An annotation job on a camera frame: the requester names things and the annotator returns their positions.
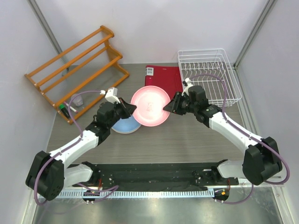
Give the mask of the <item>blue plate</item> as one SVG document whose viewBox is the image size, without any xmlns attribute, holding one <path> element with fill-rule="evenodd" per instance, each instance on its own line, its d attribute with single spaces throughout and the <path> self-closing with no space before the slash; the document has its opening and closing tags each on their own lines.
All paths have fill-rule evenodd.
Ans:
<svg viewBox="0 0 299 224">
<path fill-rule="evenodd" d="M 130 134 L 137 131 L 141 127 L 141 124 L 131 116 L 127 119 L 120 119 L 113 125 L 112 130 L 120 134 Z"/>
</svg>

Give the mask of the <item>pink plate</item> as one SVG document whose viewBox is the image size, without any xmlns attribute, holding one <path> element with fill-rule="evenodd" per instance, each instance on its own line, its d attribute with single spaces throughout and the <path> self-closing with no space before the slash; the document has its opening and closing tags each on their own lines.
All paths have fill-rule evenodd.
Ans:
<svg viewBox="0 0 299 224">
<path fill-rule="evenodd" d="M 170 97 L 162 88 L 149 85 L 137 90 L 131 98 L 136 105 L 133 113 L 135 120 L 143 126 L 158 126 L 164 123 L 170 113 L 163 108 L 170 102 Z"/>
</svg>

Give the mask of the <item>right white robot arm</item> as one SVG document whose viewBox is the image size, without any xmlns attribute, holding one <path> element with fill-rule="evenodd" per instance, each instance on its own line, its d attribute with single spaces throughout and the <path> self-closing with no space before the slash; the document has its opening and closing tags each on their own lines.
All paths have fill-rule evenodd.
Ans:
<svg viewBox="0 0 299 224">
<path fill-rule="evenodd" d="M 211 179 L 216 184 L 236 177 L 259 185 L 283 168 L 276 141 L 255 135 L 233 121 L 221 108 L 208 102 L 201 86 L 189 87 L 184 93 L 176 92 L 163 110 L 178 115 L 193 114 L 198 122 L 223 135 L 243 153 L 241 161 L 218 163 L 217 169 L 211 172 Z"/>
</svg>

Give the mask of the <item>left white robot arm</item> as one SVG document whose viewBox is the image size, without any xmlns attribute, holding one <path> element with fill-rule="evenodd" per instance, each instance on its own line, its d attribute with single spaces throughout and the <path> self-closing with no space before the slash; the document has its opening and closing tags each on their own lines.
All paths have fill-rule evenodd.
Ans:
<svg viewBox="0 0 299 224">
<path fill-rule="evenodd" d="M 65 187 L 87 183 L 95 186 L 100 179 L 98 168 L 83 162 L 72 167 L 71 164 L 80 156 L 104 142 L 111 133 L 111 128 L 120 120 L 128 119 L 136 110 L 136 105 L 119 98 L 117 102 L 100 104 L 93 121 L 75 139 L 49 153 L 40 151 L 34 157 L 25 184 L 33 189 L 38 205 L 45 200 L 55 199 Z"/>
</svg>

